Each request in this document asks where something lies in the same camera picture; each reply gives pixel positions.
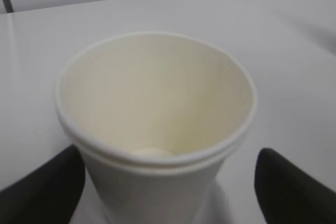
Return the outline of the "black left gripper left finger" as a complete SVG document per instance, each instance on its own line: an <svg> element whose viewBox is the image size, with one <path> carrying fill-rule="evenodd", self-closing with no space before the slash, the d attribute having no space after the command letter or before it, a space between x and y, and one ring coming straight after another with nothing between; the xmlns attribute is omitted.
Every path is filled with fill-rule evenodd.
<svg viewBox="0 0 336 224"><path fill-rule="evenodd" d="M85 165L70 146L1 190L1 223L70 223L85 185Z"/></svg>

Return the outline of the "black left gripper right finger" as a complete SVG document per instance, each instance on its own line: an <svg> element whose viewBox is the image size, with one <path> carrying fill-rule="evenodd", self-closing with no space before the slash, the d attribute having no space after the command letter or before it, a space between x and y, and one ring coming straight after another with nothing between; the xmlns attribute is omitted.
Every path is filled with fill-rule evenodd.
<svg viewBox="0 0 336 224"><path fill-rule="evenodd" d="M258 154L254 189L266 223L335 223L335 192L271 148Z"/></svg>

